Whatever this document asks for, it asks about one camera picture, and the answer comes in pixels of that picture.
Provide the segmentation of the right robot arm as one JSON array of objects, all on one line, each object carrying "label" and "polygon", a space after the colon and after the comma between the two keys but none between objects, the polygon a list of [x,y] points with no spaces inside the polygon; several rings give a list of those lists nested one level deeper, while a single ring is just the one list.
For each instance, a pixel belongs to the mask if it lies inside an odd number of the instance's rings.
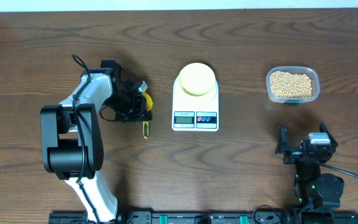
[{"label": "right robot arm", "polygon": [[319,131],[309,133],[300,145],[289,146],[287,128],[281,124],[275,152],[283,155],[283,163],[295,165],[295,196],[300,204],[285,212],[283,223],[334,223],[334,210],[340,207],[344,191],[342,178],[322,173],[321,166],[330,160],[338,147],[324,123]]}]

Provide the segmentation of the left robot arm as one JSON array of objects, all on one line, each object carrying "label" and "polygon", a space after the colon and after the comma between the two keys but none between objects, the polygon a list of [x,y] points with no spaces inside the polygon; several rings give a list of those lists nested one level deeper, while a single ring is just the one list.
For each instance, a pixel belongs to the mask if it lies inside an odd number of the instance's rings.
[{"label": "left robot arm", "polygon": [[57,105],[40,111],[42,163],[44,169],[64,180],[79,196],[86,212],[68,215],[60,223],[125,223],[118,199],[111,193],[102,172],[104,147],[98,119],[111,108],[114,121],[140,122],[149,135],[152,100],[145,81],[134,82],[115,60],[103,60],[88,68],[79,56],[74,61],[84,68],[73,93]]}]

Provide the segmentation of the yellow measuring scoop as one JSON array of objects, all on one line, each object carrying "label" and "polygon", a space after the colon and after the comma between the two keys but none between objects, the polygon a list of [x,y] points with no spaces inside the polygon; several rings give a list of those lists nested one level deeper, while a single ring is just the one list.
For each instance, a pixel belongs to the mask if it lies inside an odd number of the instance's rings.
[{"label": "yellow measuring scoop", "polygon": [[[146,109],[147,109],[147,111],[150,111],[153,107],[152,98],[148,93],[143,93],[142,95],[146,99]],[[145,139],[147,139],[149,137],[149,121],[143,122],[143,136]]]}]

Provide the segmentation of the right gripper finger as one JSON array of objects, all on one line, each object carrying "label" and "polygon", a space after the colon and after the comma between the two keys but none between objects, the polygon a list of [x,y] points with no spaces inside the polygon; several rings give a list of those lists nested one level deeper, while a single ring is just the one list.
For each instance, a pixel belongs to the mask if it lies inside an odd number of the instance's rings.
[{"label": "right gripper finger", "polygon": [[319,125],[319,131],[320,131],[321,133],[326,133],[326,134],[328,135],[328,138],[329,138],[329,140],[330,140],[330,144],[331,144],[332,146],[337,146],[337,141],[333,138],[333,136],[332,136],[331,133],[328,131],[326,125],[325,125],[323,122],[321,122],[320,125]]},{"label": "right gripper finger", "polygon": [[279,127],[279,137],[275,148],[275,153],[284,154],[287,149],[288,149],[287,128],[284,126],[284,124],[281,124]]}]

